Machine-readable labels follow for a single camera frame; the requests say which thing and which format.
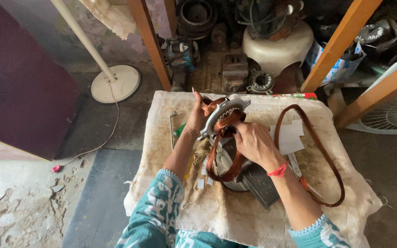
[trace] teal sleeve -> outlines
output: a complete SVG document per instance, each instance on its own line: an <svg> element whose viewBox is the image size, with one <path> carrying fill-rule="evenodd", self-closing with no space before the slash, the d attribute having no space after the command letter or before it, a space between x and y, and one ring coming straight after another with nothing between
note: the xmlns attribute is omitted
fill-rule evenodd
<svg viewBox="0 0 397 248"><path fill-rule="evenodd" d="M351 248L347 238L340 234L339 228L322 215L315 224L301 231L289 230L298 248Z"/></svg>
<svg viewBox="0 0 397 248"><path fill-rule="evenodd" d="M135 207L116 248L174 247L183 194L179 178L166 169L159 170Z"/></svg>

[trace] woman's right hand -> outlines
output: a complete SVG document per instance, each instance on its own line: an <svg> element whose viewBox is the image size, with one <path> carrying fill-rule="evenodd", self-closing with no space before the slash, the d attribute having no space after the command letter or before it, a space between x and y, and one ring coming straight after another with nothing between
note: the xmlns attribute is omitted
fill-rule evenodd
<svg viewBox="0 0 397 248"><path fill-rule="evenodd" d="M267 127L241 121L232 126L237 129L237 149L247 159L262 166L266 172L272 173L287 162L273 144Z"/></svg>

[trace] cracked floor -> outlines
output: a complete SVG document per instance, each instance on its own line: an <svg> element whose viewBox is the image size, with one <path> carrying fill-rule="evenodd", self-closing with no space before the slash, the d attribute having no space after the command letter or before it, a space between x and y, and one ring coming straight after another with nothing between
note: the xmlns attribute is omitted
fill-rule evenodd
<svg viewBox="0 0 397 248"><path fill-rule="evenodd" d="M119 103L116 132L103 148L142 149L147 113L162 85L151 62L134 66L142 73L142 85L132 98ZM71 75L88 94L97 74ZM0 247L60 247L96 152L77 158L58 173L50 170L102 144L116 117L115 105L88 97L62 145L60 160L0 161Z"/></svg>

